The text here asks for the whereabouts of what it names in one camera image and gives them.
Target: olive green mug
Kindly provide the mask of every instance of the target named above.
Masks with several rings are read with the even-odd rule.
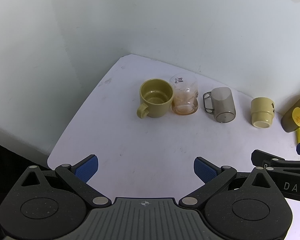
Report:
[[[173,100],[172,86],[162,79],[149,79],[140,87],[139,118],[161,117],[170,108]]]

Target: white table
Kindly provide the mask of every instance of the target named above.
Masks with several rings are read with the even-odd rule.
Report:
[[[250,124],[251,98],[232,89],[236,118],[226,124],[215,122],[203,110],[202,95],[225,86],[196,75],[199,109],[188,116],[170,110],[161,118],[139,119],[139,87],[147,79],[170,77],[187,70],[129,55],[122,57],[103,77],[63,132],[48,166],[71,165],[90,154],[99,160],[98,172],[88,184],[109,197],[174,197],[176,201],[203,185],[193,171],[202,156],[217,166],[230,165],[238,171],[253,169],[255,149],[300,160],[294,133],[285,133],[276,114],[269,129]],[[300,202],[287,199],[293,222],[286,236],[300,239]]]

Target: yellow label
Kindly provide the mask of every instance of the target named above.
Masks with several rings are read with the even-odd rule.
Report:
[[[300,126],[300,107],[296,107],[292,111],[292,119],[296,123],[297,126]]]

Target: white wall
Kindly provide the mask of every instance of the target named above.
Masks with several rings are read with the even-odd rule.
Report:
[[[0,144],[46,163],[82,92],[50,0],[0,0]]]
[[[285,112],[287,98],[300,93],[300,0],[52,4],[79,78],[94,78],[94,73],[100,79],[119,56],[135,53],[211,77],[252,97],[270,97],[279,112]]]
[[[130,53],[284,112],[300,95],[300,0],[0,0],[0,144],[49,154]]]

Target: clear glass cup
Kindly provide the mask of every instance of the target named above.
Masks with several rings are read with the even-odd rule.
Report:
[[[178,115],[193,114],[198,110],[198,82],[194,75],[180,73],[170,78],[174,97],[172,110]]]

